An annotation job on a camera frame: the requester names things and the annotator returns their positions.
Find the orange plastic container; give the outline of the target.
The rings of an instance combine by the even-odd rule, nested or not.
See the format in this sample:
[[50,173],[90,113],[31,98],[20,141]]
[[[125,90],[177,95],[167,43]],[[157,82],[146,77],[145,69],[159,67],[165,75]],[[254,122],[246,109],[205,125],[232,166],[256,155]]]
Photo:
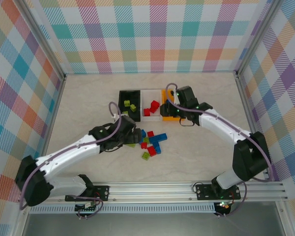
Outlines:
[[[174,92],[172,89],[169,90],[165,90],[162,89],[161,90],[161,95],[162,95],[162,104],[164,104],[166,102],[166,100],[168,99],[169,101],[174,102]],[[162,117],[163,121],[179,121],[180,116],[175,114],[175,107],[173,109],[170,109],[171,111],[173,111],[174,113],[174,117]]]

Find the white plastic container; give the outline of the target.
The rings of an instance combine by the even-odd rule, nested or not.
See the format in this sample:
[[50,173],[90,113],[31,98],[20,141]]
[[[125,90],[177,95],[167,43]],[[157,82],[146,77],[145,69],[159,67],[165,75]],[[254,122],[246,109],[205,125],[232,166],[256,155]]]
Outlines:
[[162,121],[160,107],[155,113],[150,113],[150,116],[145,116],[144,109],[150,108],[151,103],[156,101],[162,105],[162,94],[160,89],[142,89],[140,90],[140,116],[141,122],[147,121]]

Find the black plastic container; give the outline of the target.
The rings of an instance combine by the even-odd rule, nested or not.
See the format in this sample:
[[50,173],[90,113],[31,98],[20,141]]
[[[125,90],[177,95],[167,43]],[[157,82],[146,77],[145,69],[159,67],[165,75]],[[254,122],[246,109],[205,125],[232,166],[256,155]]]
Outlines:
[[[136,106],[136,112],[132,112],[130,107],[124,107],[124,100],[130,100],[131,104]],[[135,122],[141,121],[140,116],[140,90],[120,90],[118,97],[118,106],[121,113],[124,111],[128,112],[128,116]]]

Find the small green circuit board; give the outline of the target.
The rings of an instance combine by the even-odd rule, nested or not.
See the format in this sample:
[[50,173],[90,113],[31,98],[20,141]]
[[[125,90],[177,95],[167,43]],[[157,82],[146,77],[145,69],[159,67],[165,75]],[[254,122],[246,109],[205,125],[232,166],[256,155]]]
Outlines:
[[76,212],[78,211],[93,212],[96,210],[97,206],[98,206],[98,203],[95,203],[95,202],[90,202],[86,204],[77,204],[75,205],[74,210]]

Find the grey metal sheet panel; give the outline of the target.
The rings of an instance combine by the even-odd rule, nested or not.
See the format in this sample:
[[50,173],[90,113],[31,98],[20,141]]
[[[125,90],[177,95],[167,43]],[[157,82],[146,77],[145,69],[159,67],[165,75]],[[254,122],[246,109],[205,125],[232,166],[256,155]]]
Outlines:
[[212,214],[32,214],[22,236],[286,236],[275,217]]

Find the small black circuit board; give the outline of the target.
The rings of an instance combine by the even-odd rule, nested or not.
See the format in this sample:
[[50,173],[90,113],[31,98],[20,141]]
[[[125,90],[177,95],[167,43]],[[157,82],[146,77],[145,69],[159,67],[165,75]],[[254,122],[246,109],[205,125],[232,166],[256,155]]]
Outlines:
[[232,205],[232,202],[219,202],[215,203],[214,207],[215,211],[230,211]]

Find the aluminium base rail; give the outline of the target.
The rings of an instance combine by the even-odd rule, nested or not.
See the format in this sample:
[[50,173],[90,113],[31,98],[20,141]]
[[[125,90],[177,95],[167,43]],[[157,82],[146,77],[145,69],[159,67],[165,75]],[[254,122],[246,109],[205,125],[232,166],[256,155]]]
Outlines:
[[[194,191],[196,184],[210,184],[209,182],[94,182],[95,185],[108,185],[109,196],[107,202],[121,203],[184,203],[198,201]],[[282,183],[261,183],[248,181],[238,186],[241,199],[251,202],[285,201],[288,196]],[[49,197],[44,202],[65,202],[65,196]],[[199,200],[202,202],[222,202],[231,200]]]

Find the aluminium frame side beam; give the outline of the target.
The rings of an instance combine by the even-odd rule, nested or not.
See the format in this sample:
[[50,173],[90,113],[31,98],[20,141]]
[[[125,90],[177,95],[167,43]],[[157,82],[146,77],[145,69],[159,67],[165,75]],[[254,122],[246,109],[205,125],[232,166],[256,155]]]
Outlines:
[[247,97],[247,95],[245,93],[244,86],[242,84],[242,81],[241,81],[240,76],[239,76],[237,71],[234,71],[234,78],[235,78],[235,82],[236,82],[236,85],[237,85],[237,88],[238,88],[238,92],[239,92],[239,95],[240,95],[240,98],[241,98],[241,101],[242,101],[242,104],[243,104],[243,108],[244,108],[244,111],[245,111],[245,115],[246,115],[246,118],[247,118],[247,121],[248,121],[250,131],[252,133],[255,133],[257,131],[257,126],[256,126],[256,123],[255,123],[255,120],[254,120],[253,113],[252,113],[252,111],[250,109],[250,106],[249,106],[248,97]]

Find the aluminium frame post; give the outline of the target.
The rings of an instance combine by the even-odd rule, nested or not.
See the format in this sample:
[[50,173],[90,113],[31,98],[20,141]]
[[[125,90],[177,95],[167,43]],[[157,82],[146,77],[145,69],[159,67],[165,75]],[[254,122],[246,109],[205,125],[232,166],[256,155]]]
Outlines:
[[240,61],[238,67],[234,70],[234,73],[237,77],[240,76],[244,72],[246,67],[248,66],[249,62],[251,61],[253,57],[253,54],[255,53],[261,41],[263,40],[267,30],[269,29],[273,19],[275,18],[283,2],[284,0],[271,1],[268,10],[265,12],[265,16],[263,20],[260,22],[259,26],[255,30],[256,33],[254,37],[252,38],[246,53],[243,55],[243,58]]
[[25,0],[13,0],[15,5],[17,6],[18,10],[24,17],[26,23],[28,24],[30,30],[32,31],[32,34],[36,38],[38,44],[41,46],[42,50],[46,54],[46,57],[50,61],[53,69],[56,71],[57,75],[65,81],[66,74],[64,70],[62,69],[59,61],[57,60],[54,52],[52,51],[45,35],[43,34],[39,24],[35,20],[35,17],[33,16],[30,8],[28,7]]

